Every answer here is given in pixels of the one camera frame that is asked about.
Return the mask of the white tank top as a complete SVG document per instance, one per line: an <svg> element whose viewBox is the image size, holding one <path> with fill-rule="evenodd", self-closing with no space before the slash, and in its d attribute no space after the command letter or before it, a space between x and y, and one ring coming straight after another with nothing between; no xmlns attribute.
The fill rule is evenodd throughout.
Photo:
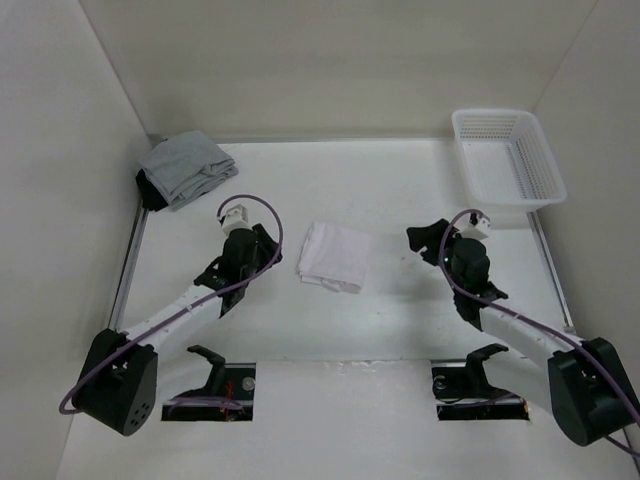
<svg viewBox="0 0 640 480"><path fill-rule="evenodd" d="M303 283L334 292L361 292L374 237L351 228L314 222L304 240L296 273Z"/></svg>

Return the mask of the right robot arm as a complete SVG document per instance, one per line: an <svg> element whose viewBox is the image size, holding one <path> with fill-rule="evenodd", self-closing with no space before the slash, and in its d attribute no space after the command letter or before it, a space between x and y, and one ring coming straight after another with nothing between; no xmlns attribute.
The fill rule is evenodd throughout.
<svg viewBox="0 0 640 480"><path fill-rule="evenodd" d="M464 384L483 396L502 388L549 412L573 443L611 440L639 422L639 399L615 347L562 333L509 307L508 296L490 280L483 243L489 218L467 209L469 223L456 228L441 219L406 230L411 251L437 267L453 293L456 312L497 343L467 356Z"/></svg>

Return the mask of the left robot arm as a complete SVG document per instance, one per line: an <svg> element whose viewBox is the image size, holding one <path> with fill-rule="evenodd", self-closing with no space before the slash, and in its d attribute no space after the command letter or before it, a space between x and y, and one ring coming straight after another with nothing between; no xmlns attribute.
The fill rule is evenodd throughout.
<svg viewBox="0 0 640 480"><path fill-rule="evenodd" d="M227 233L221 254L176 301L133 327L96 335L60 411L86 414L123 436L136 433L155 406L161 361L229 313L248 285L281 259L281 240L260 224Z"/></svg>

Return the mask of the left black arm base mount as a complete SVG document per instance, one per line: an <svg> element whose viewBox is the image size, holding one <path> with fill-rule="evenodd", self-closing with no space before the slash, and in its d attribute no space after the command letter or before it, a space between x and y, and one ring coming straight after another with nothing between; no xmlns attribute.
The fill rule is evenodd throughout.
<svg viewBox="0 0 640 480"><path fill-rule="evenodd" d="M200 345L173 362L158 383L163 422L250 422L257 367L229 363Z"/></svg>

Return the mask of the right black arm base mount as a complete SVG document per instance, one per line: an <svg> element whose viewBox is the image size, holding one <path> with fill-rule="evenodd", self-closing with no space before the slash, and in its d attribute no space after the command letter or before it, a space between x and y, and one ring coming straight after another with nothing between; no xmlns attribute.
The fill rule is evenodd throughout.
<svg viewBox="0 0 640 480"><path fill-rule="evenodd" d="M520 396L489 383L484 363L507 352L489 344L469 353L464 360L438 360L431 364L432 393L440 421L529 421L527 402Z"/></svg>

